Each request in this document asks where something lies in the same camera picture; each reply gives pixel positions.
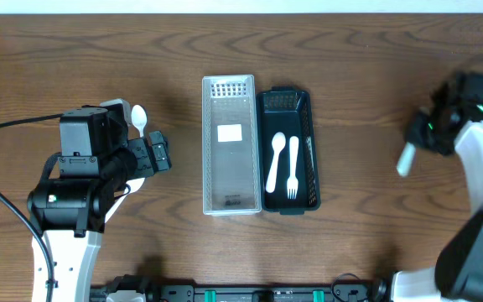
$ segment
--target black mesh basket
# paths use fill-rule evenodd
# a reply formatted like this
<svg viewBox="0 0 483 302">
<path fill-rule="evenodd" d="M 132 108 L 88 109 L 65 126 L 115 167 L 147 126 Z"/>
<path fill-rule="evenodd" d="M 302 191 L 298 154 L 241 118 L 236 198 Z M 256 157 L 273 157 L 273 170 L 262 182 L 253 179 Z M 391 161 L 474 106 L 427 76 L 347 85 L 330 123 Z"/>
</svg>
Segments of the black mesh basket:
<svg viewBox="0 0 483 302">
<path fill-rule="evenodd" d="M 316 147 L 310 96 L 306 91 L 292 87 L 273 87 L 257 95 L 258 130 L 261 158 L 262 208 L 278 211 L 284 215 L 301 215 L 305 211 L 319 208 L 319 182 L 316 162 Z M 272 138 L 277 132 L 286 136 L 286 147 L 279 155 L 277 184 L 273 193 L 263 188 L 273 159 Z M 287 179 L 290 175 L 288 140 L 299 138 L 296 177 L 299 182 L 295 199 L 288 199 Z"/>
</svg>

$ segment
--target wooden table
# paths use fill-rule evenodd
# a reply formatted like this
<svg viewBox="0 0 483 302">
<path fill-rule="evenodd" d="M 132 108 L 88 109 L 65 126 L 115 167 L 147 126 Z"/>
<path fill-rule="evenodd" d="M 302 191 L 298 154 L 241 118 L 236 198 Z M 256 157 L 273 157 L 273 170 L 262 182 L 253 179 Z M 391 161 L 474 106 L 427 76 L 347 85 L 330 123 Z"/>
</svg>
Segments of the wooden table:
<svg viewBox="0 0 483 302">
<path fill-rule="evenodd" d="M 122 97 L 169 137 L 173 169 L 106 226 L 94 284 L 139 273 L 197 284 L 328 284 L 434 265 L 469 217 L 461 163 L 403 129 L 455 69 L 483 72 L 483 15 L 0 16 L 0 122 Z M 322 206 L 202 214 L 201 79 L 253 74 L 312 98 Z M 56 121 L 0 130 L 0 190 L 26 211 Z M 31 236 L 0 203 L 0 301 L 30 300 Z"/>
</svg>

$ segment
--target white plastic fork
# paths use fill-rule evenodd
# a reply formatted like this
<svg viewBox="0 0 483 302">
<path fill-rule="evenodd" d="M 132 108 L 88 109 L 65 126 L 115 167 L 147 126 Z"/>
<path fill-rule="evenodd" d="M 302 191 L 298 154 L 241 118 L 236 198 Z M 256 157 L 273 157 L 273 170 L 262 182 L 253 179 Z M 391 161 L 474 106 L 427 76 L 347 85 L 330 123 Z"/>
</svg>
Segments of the white plastic fork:
<svg viewBox="0 0 483 302">
<path fill-rule="evenodd" d="M 298 163 L 298 148 L 299 148 L 299 138 L 291 137 L 290 143 L 290 177 L 286 181 L 286 189 L 288 192 L 289 199 L 295 199 L 298 195 L 298 179 L 295 177 L 295 165 Z"/>
</svg>

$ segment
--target white spoon handle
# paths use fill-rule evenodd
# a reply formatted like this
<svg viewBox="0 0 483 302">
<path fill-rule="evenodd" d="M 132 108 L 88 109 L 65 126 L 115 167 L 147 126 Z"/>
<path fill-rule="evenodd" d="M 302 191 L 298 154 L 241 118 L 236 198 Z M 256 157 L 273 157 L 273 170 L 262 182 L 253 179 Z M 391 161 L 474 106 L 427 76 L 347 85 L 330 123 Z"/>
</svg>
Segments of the white spoon handle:
<svg viewBox="0 0 483 302">
<path fill-rule="evenodd" d="M 266 192 L 273 193 L 275 191 L 275 184 L 277 183 L 277 167 L 278 167 L 279 152 L 273 153 L 272 167 L 267 176 Z"/>
<path fill-rule="evenodd" d="M 396 170 L 402 177 L 406 177 L 409 174 L 409 170 L 413 165 L 413 160 L 415 159 L 415 146 L 412 143 L 406 143 L 405 148 L 400 155 Z"/>
</svg>

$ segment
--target white plastic spoon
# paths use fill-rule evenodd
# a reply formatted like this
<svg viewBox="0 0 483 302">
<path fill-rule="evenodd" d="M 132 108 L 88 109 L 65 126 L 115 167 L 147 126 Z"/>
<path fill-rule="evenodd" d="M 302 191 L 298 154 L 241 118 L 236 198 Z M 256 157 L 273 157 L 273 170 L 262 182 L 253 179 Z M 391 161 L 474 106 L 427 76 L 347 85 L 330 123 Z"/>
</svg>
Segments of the white plastic spoon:
<svg viewBox="0 0 483 302">
<path fill-rule="evenodd" d="M 286 137 L 284 133 L 275 133 L 272 139 L 273 147 L 273 160 L 272 167 L 267 175 L 266 192 L 273 193 L 275 191 L 275 184 L 277 183 L 277 167 L 278 167 L 278 155 L 283 151 L 286 146 Z"/>
<path fill-rule="evenodd" d="M 144 137 L 144 128 L 147 126 L 147 113 L 140 105 L 135 105 L 132 109 L 132 124 L 139 131 L 139 136 Z"/>
</svg>

